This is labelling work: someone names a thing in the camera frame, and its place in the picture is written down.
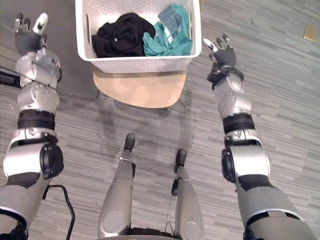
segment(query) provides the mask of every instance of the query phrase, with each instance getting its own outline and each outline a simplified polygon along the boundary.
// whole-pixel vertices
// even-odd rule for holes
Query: gray carpet
[[[271,160],[270,181],[288,195],[320,238],[320,41],[303,39],[305,24],[320,29],[320,2],[208,0],[201,21],[203,37],[214,39],[225,32],[232,38],[256,129]],[[170,221],[174,227],[173,167],[177,150],[185,148],[206,239],[242,238],[235,187],[221,173],[224,133],[206,81],[212,64],[207,56],[203,49],[189,65],[182,95],[171,111],[129,106],[105,95],[96,100],[92,92],[70,92],[66,83],[58,87],[56,132],[65,167],[51,183],[68,189],[76,214],[72,240],[97,238],[116,154],[130,132],[137,139],[132,226],[164,231]],[[17,126],[18,92],[0,86],[1,185],[6,182],[2,161]],[[29,239],[64,239],[69,222],[63,194],[53,189],[40,206]]]

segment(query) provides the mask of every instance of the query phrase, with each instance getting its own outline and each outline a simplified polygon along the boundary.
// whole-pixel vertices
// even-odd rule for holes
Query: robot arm
[[[3,161],[7,183],[0,187],[0,238],[27,239],[49,182],[64,168],[57,146],[56,92],[61,78],[59,58],[47,50],[43,34],[48,15],[42,13],[30,31],[30,19],[19,13],[15,20],[16,64],[21,92],[17,97],[19,118]]]
[[[222,174],[236,186],[245,228],[244,240],[316,240],[310,227],[287,198],[269,182],[271,165],[251,116],[251,101],[244,95],[243,74],[235,68],[236,55],[227,35],[220,47],[204,38],[214,61],[208,81],[218,99],[225,133]]]

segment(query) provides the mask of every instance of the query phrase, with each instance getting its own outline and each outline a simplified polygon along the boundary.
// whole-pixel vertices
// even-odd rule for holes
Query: teal shirt
[[[148,32],[143,35],[144,54],[146,56],[190,55],[192,40],[189,37],[189,17],[184,8],[171,4],[160,13],[159,19],[161,22],[154,25],[156,36],[152,38]]]

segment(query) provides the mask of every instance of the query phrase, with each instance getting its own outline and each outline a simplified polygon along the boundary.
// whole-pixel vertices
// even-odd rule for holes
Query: white laundry basket
[[[190,16],[191,55],[135,56],[97,58],[91,36],[106,22],[114,23],[126,13],[136,13],[151,24],[169,5],[184,6]],[[201,52],[201,21],[199,0],[75,0],[76,40],[79,56],[104,73],[155,73],[187,68]]]

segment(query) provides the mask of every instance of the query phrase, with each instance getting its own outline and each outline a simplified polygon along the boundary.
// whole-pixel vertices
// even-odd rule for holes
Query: robot finger
[[[227,44],[227,48],[228,48],[228,47],[232,48],[230,37],[228,37],[228,35],[224,33],[224,34],[222,35],[222,38],[223,38],[223,40],[225,41],[225,43]]]
[[[216,42],[219,44],[220,48],[222,48],[222,49],[225,48],[225,44],[224,44],[224,42],[221,40],[220,37],[217,37],[215,40],[216,40]]]
[[[49,21],[49,16],[45,12],[41,13],[38,19],[35,21],[35,24],[32,30],[36,34],[42,35],[45,29],[47,28],[48,21]]]
[[[22,19],[24,18],[24,15],[19,12],[16,15],[15,21],[14,21],[14,32],[17,34],[19,32],[22,32]]]
[[[30,23],[31,23],[30,18],[26,17],[24,19],[24,23],[23,23],[23,26],[22,26],[22,31],[24,33],[30,32]]]
[[[202,44],[213,53],[218,51],[218,48],[208,38],[202,38]]]
[[[213,61],[213,62],[216,62],[217,59],[215,58],[214,54],[213,53],[209,53],[209,58]]]
[[[48,35],[47,34],[42,34],[41,36],[41,39],[40,39],[40,47],[43,48],[43,47],[47,47],[47,38],[48,38]]]
[[[223,40],[225,41],[226,44],[230,43],[230,41],[231,41],[230,38],[228,37],[228,35],[225,34],[225,33],[222,34],[222,38],[223,38]]]

